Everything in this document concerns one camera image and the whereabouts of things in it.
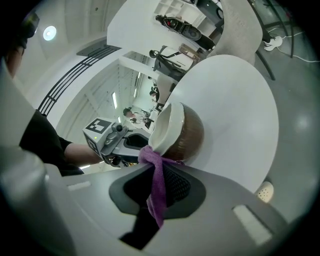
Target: ceiling light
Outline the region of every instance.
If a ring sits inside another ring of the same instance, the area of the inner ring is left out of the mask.
[[[116,99],[116,93],[112,93],[112,99],[113,99],[113,104],[114,104],[114,108],[116,109],[117,108],[117,99]]]
[[[82,167],[80,167],[80,169],[83,170],[83,169],[86,169],[88,167],[90,167],[90,165],[82,166]]]
[[[57,29],[54,26],[48,26],[44,31],[43,31],[43,38],[46,41],[50,41],[54,39],[54,37],[57,34]]]

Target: ceiling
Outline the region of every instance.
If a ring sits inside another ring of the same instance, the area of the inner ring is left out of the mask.
[[[39,25],[28,40],[17,80],[25,90],[67,54],[74,54],[106,37],[109,23],[126,0],[45,0],[35,8]],[[51,41],[43,38],[46,27],[56,27]]]
[[[146,63],[148,58],[135,52],[126,57]],[[123,109],[132,106],[136,85],[143,80],[138,72],[119,64],[107,66],[103,72],[96,75],[86,86],[85,92],[79,93],[64,112],[56,131],[59,136],[74,143],[85,144],[82,129],[93,119],[104,117],[123,123]],[[115,109],[112,94],[115,93],[117,109]]]

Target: white table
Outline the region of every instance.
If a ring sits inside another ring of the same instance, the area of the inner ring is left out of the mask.
[[[254,193],[271,167],[279,135],[277,106],[263,76],[238,57],[213,56],[182,78],[165,106],[171,102],[194,109],[204,125],[200,153],[186,164]]]

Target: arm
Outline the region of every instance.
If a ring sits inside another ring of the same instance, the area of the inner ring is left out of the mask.
[[[68,163],[78,167],[94,165],[102,161],[88,145],[71,143],[65,148],[64,155]]]

